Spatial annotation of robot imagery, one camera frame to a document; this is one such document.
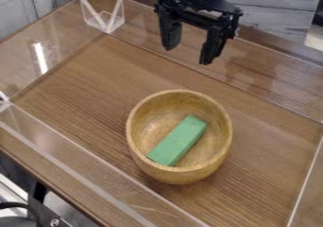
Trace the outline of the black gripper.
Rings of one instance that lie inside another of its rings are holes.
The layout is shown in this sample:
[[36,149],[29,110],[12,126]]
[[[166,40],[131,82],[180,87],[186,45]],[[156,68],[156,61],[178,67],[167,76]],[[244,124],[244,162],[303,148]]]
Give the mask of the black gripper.
[[199,63],[211,64],[228,37],[236,36],[243,11],[226,0],[156,0],[155,12],[167,51],[175,49],[182,41],[182,22],[208,30]]

